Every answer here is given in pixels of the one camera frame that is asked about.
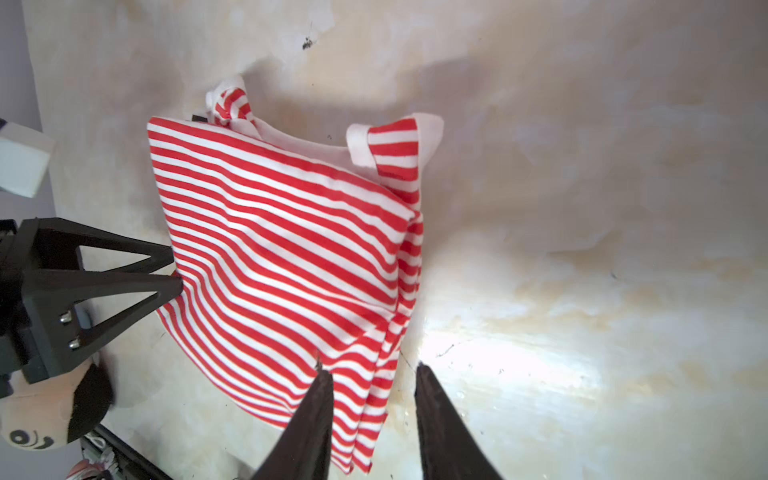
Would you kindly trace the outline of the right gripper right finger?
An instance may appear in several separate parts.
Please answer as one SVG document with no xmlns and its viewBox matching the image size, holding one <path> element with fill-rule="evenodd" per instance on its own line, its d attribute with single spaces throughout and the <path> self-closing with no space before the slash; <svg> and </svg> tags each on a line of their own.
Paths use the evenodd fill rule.
<svg viewBox="0 0 768 480">
<path fill-rule="evenodd" d="M 424 363 L 416 369 L 414 397 L 424 479 L 502 479 Z"/>
</svg>

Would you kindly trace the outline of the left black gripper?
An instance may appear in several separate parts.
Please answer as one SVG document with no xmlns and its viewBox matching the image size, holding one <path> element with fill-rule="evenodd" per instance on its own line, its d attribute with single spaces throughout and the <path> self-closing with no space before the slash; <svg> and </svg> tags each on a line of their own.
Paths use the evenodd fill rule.
<svg viewBox="0 0 768 480">
<path fill-rule="evenodd" d="M 19 287 L 11 269 L 17 233 L 20 255 L 33 268 L 83 270 L 81 247 L 144 255 L 109 272 L 31 272 L 21 300 L 29 320 L 17 332 Z M 149 274 L 174 262 L 170 246 L 138 240 L 63 218 L 1 221 L 1 398 L 13 394 L 14 372 L 30 384 L 73 371 L 139 320 L 179 296 L 177 276 Z"/>
</svg>

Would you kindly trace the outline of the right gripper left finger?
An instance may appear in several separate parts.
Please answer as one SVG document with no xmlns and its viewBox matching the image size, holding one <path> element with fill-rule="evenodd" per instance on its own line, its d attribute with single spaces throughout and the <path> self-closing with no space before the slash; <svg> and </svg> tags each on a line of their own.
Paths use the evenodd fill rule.
<svg viewBox="0 0 768 480">
<path fill-rule="evenodd" d="M 327 479 L 333 408 L 332 375 L 319 370 L 274 448 L 251 479 Z"/>
</svg>

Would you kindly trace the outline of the red white striped tank top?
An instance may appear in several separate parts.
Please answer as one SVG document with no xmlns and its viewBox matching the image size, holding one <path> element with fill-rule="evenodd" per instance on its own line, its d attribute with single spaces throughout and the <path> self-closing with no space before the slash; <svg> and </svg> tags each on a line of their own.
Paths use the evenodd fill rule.
<svg viewBox="0 0 768 480">
<path fill-rule="evenodd" d="M 258 118 L 240 77 L 202 121 L 147 134 L 181 294 L 171 337 L 238 407 L 285 428 L 320 371 L 333 378 L 331 459 L 369 472 L 420 288 L 422 173 L 443 119 L 347 128 L 331 146 Z"/>
</svg>

